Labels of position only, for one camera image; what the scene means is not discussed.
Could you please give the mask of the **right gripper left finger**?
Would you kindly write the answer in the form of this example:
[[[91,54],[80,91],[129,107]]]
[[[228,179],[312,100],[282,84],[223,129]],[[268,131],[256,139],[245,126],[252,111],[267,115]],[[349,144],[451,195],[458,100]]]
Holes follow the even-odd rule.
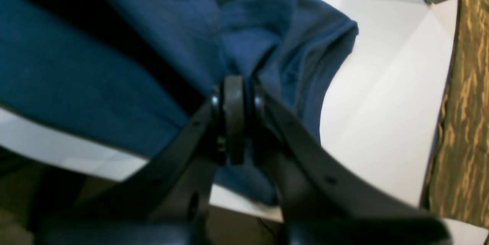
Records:
[[[124,182],[45,222],[37,245],[201,245],[218,167],[244,160],[245,88],[223,84],[161,153]]]

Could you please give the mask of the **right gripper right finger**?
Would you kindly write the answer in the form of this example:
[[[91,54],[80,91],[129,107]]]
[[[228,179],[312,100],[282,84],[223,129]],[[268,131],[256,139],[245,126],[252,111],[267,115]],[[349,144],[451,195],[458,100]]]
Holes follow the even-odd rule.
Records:
[[[258,83],[250,97],[254,161],[278,194],[281,245],[452,244],[444,222],[341,165]]]

